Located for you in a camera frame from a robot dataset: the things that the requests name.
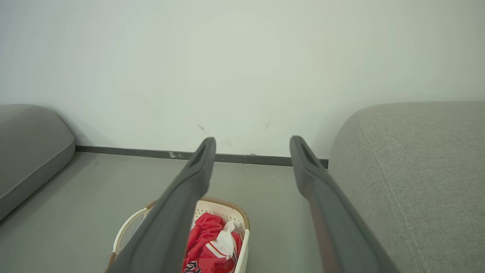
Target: sofa cushion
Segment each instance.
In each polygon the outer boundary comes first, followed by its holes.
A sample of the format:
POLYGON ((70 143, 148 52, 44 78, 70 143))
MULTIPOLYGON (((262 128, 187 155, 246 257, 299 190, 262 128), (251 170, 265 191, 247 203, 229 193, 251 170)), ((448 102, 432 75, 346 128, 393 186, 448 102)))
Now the sofa cushion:
POLYGON ((0 220, 67 164, 74 145, 52 111, 0 105, 0 220))
POLYGON ((485 102, 361 110, 329 172, 402 272, 483 272, 485 102))

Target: gray floor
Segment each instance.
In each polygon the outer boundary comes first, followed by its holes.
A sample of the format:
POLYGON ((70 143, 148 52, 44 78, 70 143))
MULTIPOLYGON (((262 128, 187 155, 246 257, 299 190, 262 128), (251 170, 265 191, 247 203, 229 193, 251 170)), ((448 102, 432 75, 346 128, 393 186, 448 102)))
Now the gray floor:
MULTIPOLYGON (((76 153, 0 226, 0 271, 103 272, 122 223, 157 199, 185 163, 76 153)), ((215 163, 207 195, 247 212, 246 272, 322 272, 308 204, 291 167, 215 163)))

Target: gray fabric upholstery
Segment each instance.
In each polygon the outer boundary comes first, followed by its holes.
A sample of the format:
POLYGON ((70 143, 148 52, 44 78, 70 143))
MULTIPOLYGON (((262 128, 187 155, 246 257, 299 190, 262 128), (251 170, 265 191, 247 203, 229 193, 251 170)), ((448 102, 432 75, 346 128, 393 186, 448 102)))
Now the gray fabric upholstery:
POLYGON ((329 160, 401 272, 485 271, 485 102, 361 110, 329 160))
POLYGON ((74 136, 51 111, 0 105, 0 220, 64 167, 74 136))

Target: white plastic basket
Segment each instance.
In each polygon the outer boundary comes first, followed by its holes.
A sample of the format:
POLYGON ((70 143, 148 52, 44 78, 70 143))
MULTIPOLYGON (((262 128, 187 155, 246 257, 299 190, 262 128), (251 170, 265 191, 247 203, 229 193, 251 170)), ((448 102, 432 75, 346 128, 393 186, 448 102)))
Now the white plastic basket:
POLYGON ((238 205, 221 199, 203 197, 195 206, 194 220, 209 212, 224 219, 225 222, 237 220, 241 223, 239 230, 234 230, 242 238, 241 253, 234 273, 246 271, 247 256, 249 255, 249 219, 246 212, 238 205))
MULTIPOLYGON (((155 202, 150 203, 146 208, 141 209, 135 212, 132 216, 130 216, 121 229, 118 231, 116 235, 116 239, 114 240, 113 244, 113 252, 110 255, 109 264, 114 262, 116 256, 121 251, 120 241, 123 241, 121 238, 129 238, 124 237, 123 235, 126 234, 127 227, 131 226, 131 224, 135 222, 143 221, 145 216, 149 213, 150 209, 153 207, 155 202)), ((239 259, 236 264, 236 269, 234 273, 244 273, 246 271, 246 263, 247 263, 247 256, 249 254, 249 219, 245 213, 245 211, 240 208, 238 205, 233 204, 231 202, 227 202, 221 199, 211 198, 211 197, 203 197, 200 201, 197 202, 195 206, 194 212, 194 221, 197 220, 202 214, 209 212, 211 214, 217 215, 224 219, 224 221, 233 221, 237 220, 241 223, 239 229, 234 230, 237 232, 242 238, 242 247, 241 253, 239 253, 239 259)))

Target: white wall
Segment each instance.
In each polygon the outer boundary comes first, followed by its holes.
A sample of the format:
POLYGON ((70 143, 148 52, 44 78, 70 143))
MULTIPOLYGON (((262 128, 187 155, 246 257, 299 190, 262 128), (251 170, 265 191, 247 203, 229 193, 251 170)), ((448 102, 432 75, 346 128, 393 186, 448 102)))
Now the white wall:
POLYGON ((483 0, 0 0, 0 103, 80 145, 320 158, 355 111, 485 100, 483 0))

